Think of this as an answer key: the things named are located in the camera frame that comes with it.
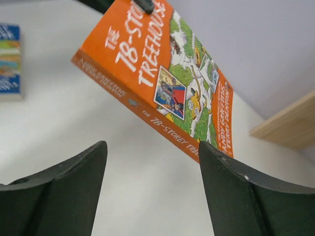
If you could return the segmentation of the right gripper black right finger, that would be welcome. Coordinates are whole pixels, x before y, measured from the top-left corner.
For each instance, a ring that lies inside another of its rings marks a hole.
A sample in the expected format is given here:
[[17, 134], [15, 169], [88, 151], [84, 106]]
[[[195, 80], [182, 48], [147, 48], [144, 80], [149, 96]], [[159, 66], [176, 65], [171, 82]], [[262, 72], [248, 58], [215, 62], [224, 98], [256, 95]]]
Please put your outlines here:
[[202, 141], [199, 162], [216, 236], [313, 236], [315, 190], [264, 174]]

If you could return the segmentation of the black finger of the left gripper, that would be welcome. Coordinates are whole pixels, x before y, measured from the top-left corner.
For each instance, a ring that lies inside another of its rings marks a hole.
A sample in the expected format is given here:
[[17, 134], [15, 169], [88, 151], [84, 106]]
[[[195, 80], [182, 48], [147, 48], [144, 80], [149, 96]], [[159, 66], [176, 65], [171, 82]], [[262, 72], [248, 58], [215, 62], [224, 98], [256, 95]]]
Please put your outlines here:
[[152, 14], [155, 8], [154, 2], [152, 0], [134, 0], [134, 2], [140, 6], [140, 8], [146, 14]]

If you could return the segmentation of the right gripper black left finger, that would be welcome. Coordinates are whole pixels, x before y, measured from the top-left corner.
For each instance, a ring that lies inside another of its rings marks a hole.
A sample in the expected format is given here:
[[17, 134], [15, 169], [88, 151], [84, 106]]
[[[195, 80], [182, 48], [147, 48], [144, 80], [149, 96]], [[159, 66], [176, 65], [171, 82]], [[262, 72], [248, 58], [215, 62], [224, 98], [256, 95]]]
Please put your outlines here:
[[107, 160], [99, 141], [78, 155], [0, 186], [2, 236], [90, 236]]

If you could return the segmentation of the orange treehouse book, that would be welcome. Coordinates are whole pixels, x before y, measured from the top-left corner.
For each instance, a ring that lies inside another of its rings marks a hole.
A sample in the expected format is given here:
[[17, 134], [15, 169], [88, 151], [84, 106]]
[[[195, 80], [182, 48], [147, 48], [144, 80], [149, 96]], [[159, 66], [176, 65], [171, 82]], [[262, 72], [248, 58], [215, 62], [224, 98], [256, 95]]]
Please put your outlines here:
[[72, 62], [192, 159], [202, 141], [233, 156], [233, 87], [178, 12], [154, 6], [114, 1]]

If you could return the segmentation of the wooden two-tier shelf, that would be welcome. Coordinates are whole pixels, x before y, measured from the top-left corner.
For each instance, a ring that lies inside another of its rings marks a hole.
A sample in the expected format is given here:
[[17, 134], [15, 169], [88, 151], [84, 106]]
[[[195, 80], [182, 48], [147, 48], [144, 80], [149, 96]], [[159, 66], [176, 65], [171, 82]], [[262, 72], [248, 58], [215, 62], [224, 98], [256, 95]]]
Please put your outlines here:
[[315, 144], [315, 91], [292, 103], [250, 131], [250, 135], [287, 148]]

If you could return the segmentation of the blue colourful picture book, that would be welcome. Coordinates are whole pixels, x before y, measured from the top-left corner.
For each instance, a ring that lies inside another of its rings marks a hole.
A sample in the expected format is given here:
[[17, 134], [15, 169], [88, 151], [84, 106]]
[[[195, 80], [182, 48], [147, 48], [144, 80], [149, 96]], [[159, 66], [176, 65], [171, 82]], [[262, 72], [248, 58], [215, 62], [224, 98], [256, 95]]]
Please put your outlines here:
[[0, 24], [0, 100], [22, 99], [21, 32], [17, 24]]

